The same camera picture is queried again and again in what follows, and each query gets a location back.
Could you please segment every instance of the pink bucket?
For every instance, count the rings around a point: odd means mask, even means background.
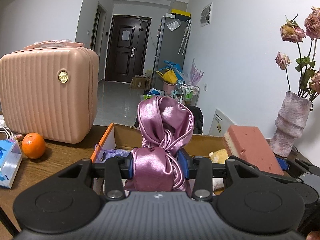
[[[176,85],[168,84],[166,82],[163,82],[163,91],[167,92],[168,95],[171,95],[171,91],[174,90],[174,87]]]

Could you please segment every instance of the pink fabric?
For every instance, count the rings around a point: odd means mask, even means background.
[[[153,97],[138,105],[142,148],[131,151],[133,178],[129,191],[186,191],[189,182],[175,158],[191,139],[194,117],[184,105],[169,97]]]

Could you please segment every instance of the refrigerator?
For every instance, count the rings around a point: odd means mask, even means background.
[[[167,24],[172,20],[174,19],[166,16],[164,16],[161,20],[152,75],[152,88],[158,90],[163,90],[163,80],[159,77],[156,71],[166,66],[166,63],[163,62],[164,60],[177,63],[181,66],[181,68],[183,68],[185,57],[185,55],[182,55],[183,47],[180,54],[178,54],[178,52],[188,23],[181,21],[180,27],[170,31]]]

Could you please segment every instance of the orange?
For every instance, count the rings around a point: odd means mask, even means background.
[[[45,142],[38,133],[29,133],[22,141],[22,151],[30,159],[40,158],[45,151]]]

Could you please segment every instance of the yellow box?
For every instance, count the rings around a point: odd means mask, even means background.
[[[180,14],[180,15],[184,15],[184,16],[187,16],[187,17],[191,17],[191,13],[188,13],[188,12],[185,12],[185,11],[180,11],[180,10],[177,10],[177,9],[172,9],[171,13],[175,13],[175,14]]]

